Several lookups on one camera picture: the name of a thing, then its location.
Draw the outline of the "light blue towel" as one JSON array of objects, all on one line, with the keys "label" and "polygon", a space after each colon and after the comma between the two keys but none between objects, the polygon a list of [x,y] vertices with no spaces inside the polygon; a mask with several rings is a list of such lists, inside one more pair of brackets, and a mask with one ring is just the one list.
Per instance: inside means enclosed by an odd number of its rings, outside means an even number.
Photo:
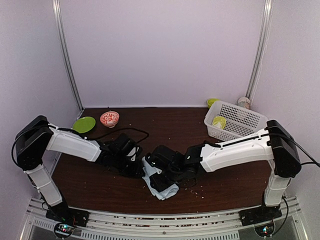
[{"label": "light blue towel", "polygon": [[142,158],[142,179],[147,184],[151,194],[159,200],[164,201],[173,197],[178,191],[179,186],[174,182],[168,182],[163,175],[163,171],[147,162],[146,157]]}]

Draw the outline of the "green white patterned towel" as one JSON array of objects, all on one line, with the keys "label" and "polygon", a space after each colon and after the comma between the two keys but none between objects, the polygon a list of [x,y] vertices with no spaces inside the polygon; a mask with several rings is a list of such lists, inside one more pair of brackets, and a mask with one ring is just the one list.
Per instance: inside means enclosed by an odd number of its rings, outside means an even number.
[{"label": "green white patterned towel", "polygon": [[223,130],[226,127],[227,119],[223,116],[215,116],[212,120],[212,126]]}]

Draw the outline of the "white perforated plastic basket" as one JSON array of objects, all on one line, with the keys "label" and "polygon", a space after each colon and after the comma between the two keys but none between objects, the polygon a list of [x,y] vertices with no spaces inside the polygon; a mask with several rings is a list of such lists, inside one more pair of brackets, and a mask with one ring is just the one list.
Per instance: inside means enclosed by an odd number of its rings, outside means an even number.
[{"label": "white perforated plastic basket", "polygon": [[[215,116],[226,118],[226,126],[212,126]],[[216,101],[204,118],[208,135],[221,141],[229,141],[251,135],[267,126],[268,118],[258,112],[224,101]]]}]

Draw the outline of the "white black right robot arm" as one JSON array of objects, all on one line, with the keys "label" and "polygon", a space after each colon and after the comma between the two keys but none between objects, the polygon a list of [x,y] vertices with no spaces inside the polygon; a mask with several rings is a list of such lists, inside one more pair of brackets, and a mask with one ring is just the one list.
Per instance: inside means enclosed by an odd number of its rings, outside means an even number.
[{"label": "white black right robot arm", "polygon": [[302,169],[294,138],[276,120],[267,121],[265,128],[251,135],[220,143],[204,141],[184,154],[160,145],[146,156],[143,165],[150,190],[160,194],[194,178],[199,168],[211,173],[256,161],[269,161],[272,171],[261,206],[239,212],[242,226],[249,226],[282,216],[283,194]]}]

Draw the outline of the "red white patterned bowl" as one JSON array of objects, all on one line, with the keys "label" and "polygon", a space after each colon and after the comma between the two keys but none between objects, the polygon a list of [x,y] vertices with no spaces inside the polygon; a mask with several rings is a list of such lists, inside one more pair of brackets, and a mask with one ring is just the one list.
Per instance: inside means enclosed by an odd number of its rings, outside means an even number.
[{"label": "red white patterned bowl", "polygon": [[116,111],[107,111],[105,113],[103,113],[99,120],[100,122],[108,128],[113,128],[115,127],[120,119],[120,114]]}]

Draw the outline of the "green plate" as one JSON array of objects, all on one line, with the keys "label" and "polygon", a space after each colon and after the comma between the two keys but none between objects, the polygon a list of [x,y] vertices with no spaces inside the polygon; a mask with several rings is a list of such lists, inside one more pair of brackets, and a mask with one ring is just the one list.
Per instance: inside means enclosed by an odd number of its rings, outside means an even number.
[{"label": "green plate", "polygon": [[72,129],[79,134],[88,133],[96,126],[96,120],[91,116],[79,118],[72,126]]}]

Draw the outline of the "green bowl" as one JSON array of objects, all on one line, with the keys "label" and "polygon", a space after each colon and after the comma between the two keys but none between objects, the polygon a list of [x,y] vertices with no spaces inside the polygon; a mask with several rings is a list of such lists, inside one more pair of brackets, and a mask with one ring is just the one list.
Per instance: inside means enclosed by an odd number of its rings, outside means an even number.
[{"label": "green bowl", "polygon": [[212,106],[215,102],[217,102],[217,101],[219,101],[219,100],[220,100],[220,99],[218,99],[218,98],[209,98],[209,99],[207,99],[206,103],[207,103],[208,109],[210,109],[211,106]]}]

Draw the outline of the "beige cup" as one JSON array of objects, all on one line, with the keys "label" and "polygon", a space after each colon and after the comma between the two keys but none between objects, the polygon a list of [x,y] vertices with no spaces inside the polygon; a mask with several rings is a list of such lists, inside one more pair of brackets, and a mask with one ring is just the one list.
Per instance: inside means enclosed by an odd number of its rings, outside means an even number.
[{"label": "beige cup", "polygon": [[240,97],[238,100],[237,100],[237,105],[239,107],[242,107],[242,108],[245,108],[245,109],[248,109],[250,110],[251,109],[251,100],[247,97]]}]

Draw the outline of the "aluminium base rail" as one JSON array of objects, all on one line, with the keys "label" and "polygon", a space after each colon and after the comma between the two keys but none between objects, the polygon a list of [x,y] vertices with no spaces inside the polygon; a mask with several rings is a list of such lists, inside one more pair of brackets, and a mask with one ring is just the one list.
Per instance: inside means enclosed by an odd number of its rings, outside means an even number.
[{"label": "aluminium base rail", "polygon": [[239,209],[186,214],[128,214],[89,210],[86,226],[70,240],[263,240],[262,230],[274,225],[271,240],[309,240],[309,230],[296,197],[281,203],[282,217],[244,226]]}]

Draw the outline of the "left aluminium frame post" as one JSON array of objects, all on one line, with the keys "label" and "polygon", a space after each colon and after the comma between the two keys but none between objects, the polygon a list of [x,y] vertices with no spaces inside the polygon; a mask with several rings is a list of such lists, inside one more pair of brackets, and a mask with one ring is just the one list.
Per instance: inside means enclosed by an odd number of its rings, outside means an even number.
[{"label": "left aluminium frame post", "polygon": [[74,72],[72,69],[71,59],[68,51],[67,46],[67,40],[66,35],[64,31],[64,25],[63,25],[63,18],[62,18],[62,12],[61,12],[61,1],[60,0],[53,0],[52,1],[52,7],[53,7],[53,14],[56,22],[56,27],[58,31],[58,37],[60,41],[60,47],[62,51],[62,57],[63,57],[63,63],[65,66],[67,78],[71,87],[71,92],[73,94],[73,97],[75,99],[76,105],[78,110],[81,112],[84,107],[80,98],[79,90],[76,84]]}]

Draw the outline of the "aluminium frame post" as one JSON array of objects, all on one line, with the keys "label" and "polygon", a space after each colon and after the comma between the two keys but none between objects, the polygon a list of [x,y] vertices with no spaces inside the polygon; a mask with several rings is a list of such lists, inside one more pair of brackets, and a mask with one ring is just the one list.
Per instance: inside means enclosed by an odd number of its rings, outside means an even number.
[{"label": "aluminium frame post", "polygon": [[52,1],[52,7],[53,7],[53,14],[56,22],[56,27],[58,31],[58,37],[60,41],[60,47],[62,51],[62,57],[63,57],[63,63],[65,66],[67,78],[71,87],[71,92],[73,94],[73,97],[75,99],[76,105],[78,110],[81,112],[84,107],[80,98],[79,90],[76,84],[74,72],[72,69],[71,59],[68,51],[67,46],[67,40],[66,35],[64,31],[64,25],[63,25],[63,18],[62,18],[62,12],[61,12],[61,1],[60,0],[53,0]]},{"label": "aluminium frame post", "polygon": [[264,1],[262,22],[261,22],[256,54],[254,58],[253,68],[251,71],[246,95],[245,95],[250,100],[251,104],[253,103],[254,96],[258,87],[258,82],[259,82],[259,78],[262,70],[263,56],[267,49],[270,25],[272,20],[273,2],[274,2],[273,0]]}]

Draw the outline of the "right aluminium frame post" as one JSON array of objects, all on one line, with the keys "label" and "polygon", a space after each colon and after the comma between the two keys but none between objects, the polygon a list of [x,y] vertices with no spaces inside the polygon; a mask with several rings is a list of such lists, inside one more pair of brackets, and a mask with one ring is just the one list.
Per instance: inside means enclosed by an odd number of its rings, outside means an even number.
[{"label": "right aluminium frame post", "polygon": [[254,58],[253,68],[251,71],[246,95],[245,95],[250,100],[251,104],[253,103],[254,96],[258,87],[258,82],[259,82],[259,78],[262,70],[263,56],[267,49],[270,25],[272,20],[273,2],[274,2],[273,0],[264,1],[262,22],[261,22],[256,54]]}]

